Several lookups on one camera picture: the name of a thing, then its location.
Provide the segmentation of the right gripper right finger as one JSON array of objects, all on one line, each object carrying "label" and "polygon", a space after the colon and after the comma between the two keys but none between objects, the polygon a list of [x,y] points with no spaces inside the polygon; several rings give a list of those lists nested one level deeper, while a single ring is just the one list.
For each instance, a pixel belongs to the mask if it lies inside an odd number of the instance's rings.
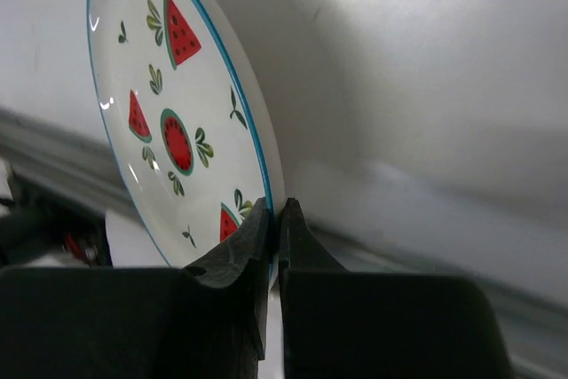
[{"label": "right gripper right finger", "polygon": [[281,213],[280,303],[288,378],[510,378],[493,308],[448,274],[351,272],[300,203]]}]

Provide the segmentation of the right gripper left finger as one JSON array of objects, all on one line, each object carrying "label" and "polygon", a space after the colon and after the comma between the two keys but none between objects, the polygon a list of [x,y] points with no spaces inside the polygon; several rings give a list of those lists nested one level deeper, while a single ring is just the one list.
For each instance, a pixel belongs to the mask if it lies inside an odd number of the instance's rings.
[{"label": "right gripper left finger", "polygon": [[257,377],[269,233],[261,199],[229,238],[182,269],[4,269],[2,377]]}]

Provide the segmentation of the white watermelon pattern plate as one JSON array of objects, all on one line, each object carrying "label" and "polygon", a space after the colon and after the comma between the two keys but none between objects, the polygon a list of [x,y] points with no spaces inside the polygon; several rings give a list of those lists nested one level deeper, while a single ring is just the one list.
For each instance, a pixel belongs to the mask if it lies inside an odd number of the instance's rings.
[{"label": "white watermelon pattern plate", "polygon": [[167,265],[228,239],[258,199],[281,212],[270,115],[216,0],[86,0],[86,21],[107,138]]}]

